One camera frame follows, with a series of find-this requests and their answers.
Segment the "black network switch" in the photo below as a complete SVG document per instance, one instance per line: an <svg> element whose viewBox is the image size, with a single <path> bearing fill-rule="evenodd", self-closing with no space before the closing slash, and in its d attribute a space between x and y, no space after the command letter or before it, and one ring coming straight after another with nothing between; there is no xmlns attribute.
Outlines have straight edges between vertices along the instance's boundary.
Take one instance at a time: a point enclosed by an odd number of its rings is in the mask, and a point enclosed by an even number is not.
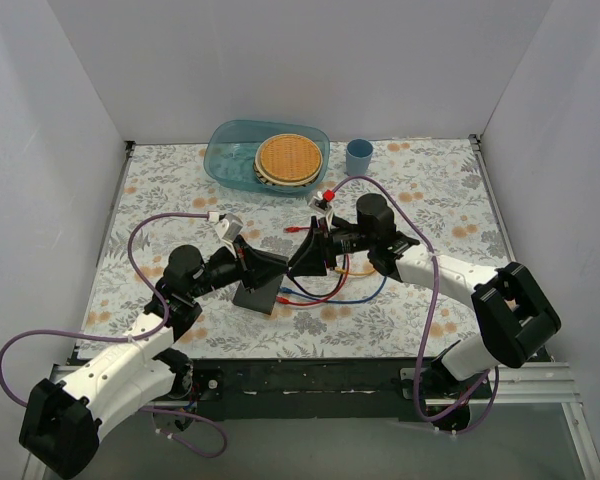
<svg viewBox="0 0 600 480"><path fill-rule="evenodd" d="M248 290L242 283L239 283L232 303L237 307L270 315L276 305L276 298L283 279L284 276L280 275L256 290Z"/></svg>

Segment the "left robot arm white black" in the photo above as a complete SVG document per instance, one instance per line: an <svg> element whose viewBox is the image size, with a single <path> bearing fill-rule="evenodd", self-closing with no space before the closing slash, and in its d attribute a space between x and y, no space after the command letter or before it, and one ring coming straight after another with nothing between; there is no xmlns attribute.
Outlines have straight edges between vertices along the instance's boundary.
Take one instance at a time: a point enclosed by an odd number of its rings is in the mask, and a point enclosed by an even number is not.
<svg viewBox="0 0 600 480"><path fill-rule="evenodd" d="M57 382L34 386L20 444L61 478L74 478L127 417L156 398L190 395L193 363L173 345L201 315L197 298L235 282L257 290L286 271L285 257L254 249L242 237L209 259L192 245L177 247L124 342Z"/></svg>

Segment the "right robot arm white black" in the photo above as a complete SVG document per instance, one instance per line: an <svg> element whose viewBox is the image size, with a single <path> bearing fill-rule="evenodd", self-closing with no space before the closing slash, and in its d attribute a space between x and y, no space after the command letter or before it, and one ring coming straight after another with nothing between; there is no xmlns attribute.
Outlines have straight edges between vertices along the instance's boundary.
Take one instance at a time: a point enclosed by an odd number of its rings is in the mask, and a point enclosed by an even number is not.
<svg viewBox="0 0 600 480"><path fill-rule="evenodd" d="M459 395L469 378L493 367L521 367L560 330L558 314L524 265L496 268L432 256L425 244L397 229L383 196L361 196L353 223L334 215L333 197L326 191L309 198L316 214L289 262L290 275L323 276L337 257L364 252L382 276L427 287L471 308L478 333L446 348L421 375L440 395Z"/></svg>

